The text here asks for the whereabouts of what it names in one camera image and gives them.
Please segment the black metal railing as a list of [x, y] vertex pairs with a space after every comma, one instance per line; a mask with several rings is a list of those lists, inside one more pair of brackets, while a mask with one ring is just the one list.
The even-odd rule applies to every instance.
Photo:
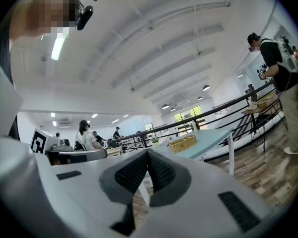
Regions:
[[251, 129], [250, 117], [242, 114], [242, 112], [270, 93], [277, 94], [272, 84], [266, 83], [259, 89], [248, 90], [245, 95], [214, 107], [211, 111], [198, 115], [195, 113], [195, 109], [188, 110], [186, 116], [177, 114], [174, 119], [175, 122], [170, 125], [165, 124], [123, 138], [113, 139], [111, 144], [121, 146], [124, 152], [128, 152], [152, 147], [151, 139], [154, 137], [159, 137], [160, 144], [168, 143], [193, 132], [193, 120], [198, 130], [231, 128], [234, 142], [247, 136], [251, 138], [249, 132]]

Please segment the light blue table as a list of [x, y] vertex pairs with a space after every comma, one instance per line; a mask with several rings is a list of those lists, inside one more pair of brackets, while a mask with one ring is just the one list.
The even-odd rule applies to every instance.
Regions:
[[[229, 173], [233, 176], [234, 175], [234, 146], [233, 146], [233, 137], [231, 128], [225, 129], [208, 129], [208, 130], [199, 130], [198, 132], [191, 132], [186, 136], [181, 136], [180, 139], [183, 139], [187, 136], [195, 136], [197, 139], [197, 143], [179, 153], [174, 154], [170, 147], [167, 146], [166, 142], [163, 142], [158, 147], [151, 147], [154, 151], [161, 153], [161, 154], [173, 154], [179, 157], [188, 158], [188, 159], [201, 159], [203, 160], [204, 154], [208, 151], [212, 150], [214, 147], [219, 145], [224, 139], [227, 139], [228, 142], [228, 153], [229, 153]], [[145, 180], [149, 180], [149, 176], [146, 175], [145, 179], [141, 183], [139, 190], [140, 193], [149, 207], [149, 193], [145, 187]]]

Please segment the long ceiling light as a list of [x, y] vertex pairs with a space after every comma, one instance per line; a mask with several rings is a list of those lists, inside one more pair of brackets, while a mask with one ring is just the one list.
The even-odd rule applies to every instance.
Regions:
[[52, 52], [51, 52], [51, 59], [54, 61], [58, 61], [60, 57], [60, 53], [62, 50], [62, 47], [64, 45], [65, 39], [67, 37], [67, 34], [58, 34], [57, 37], [55, 38]]

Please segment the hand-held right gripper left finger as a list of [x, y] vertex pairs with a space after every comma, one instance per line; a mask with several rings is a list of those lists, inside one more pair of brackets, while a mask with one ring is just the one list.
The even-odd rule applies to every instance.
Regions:
[[54, 166], [55, 174], [79, 171], [80, 175], [60, 181], [67, 195], [83, 211], [94, 230], [90, 238], [147, 238], [142, 224], [136, 229], [133, 197], [147, 173], [148, 152], [120, 155], [102, 160]]

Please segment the woven wicker tissue box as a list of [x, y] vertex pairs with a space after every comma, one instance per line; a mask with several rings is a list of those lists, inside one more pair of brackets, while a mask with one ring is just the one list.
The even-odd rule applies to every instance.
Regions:
[[179, 153], [185, 149], [190, 148], [191, 146], [197, 144], [197, 138], [195, 135], [188, 135], [184, 138], [172, 141], [168, 144], [172, 153]]

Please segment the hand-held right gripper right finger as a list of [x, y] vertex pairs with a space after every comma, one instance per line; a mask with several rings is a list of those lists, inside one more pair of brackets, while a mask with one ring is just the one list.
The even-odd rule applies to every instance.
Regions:
[[208, 163], [161, 155], [175, 178], [150, 198], [141, 238], [259, 236], [272, 208], [232, 175]]

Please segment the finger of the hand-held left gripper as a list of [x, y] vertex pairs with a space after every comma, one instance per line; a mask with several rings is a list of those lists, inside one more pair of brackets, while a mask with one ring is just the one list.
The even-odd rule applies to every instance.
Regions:
[[52, 166], [67, 165], [106, 159], [107, 150], [96, 149], [88, 151], [48, 151], [47, 157]]

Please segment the person's black shirt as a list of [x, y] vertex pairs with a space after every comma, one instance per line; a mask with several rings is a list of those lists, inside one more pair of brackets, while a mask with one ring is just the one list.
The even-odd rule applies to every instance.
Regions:
[[20, 140], [17, 108], [21, 97], [14, 89], [10, 61], [10, 24], [0, 29], [0, 136]]

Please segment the wooden table black hairpin legs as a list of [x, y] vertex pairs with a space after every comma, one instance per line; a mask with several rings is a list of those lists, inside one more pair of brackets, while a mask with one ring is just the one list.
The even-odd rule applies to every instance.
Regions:
[[282, 122], [288, 130], [287, 122], [284, 117], [283, 107], [278, 94], [267, 94], [260, 98], [255, 105], [249, 106], [242, 114], [250, 117], [251, 134], [250, 142], [259, 138], [266, 151], [266, 133], [279, 122]]

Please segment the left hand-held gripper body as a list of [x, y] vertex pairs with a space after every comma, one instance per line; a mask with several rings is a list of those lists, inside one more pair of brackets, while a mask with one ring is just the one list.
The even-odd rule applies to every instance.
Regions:
[[30, 148], [33, 152], [41, 154], [58, 154], [73, 150], [68, 139], [60, 139], [38, 128], [34, 130]]

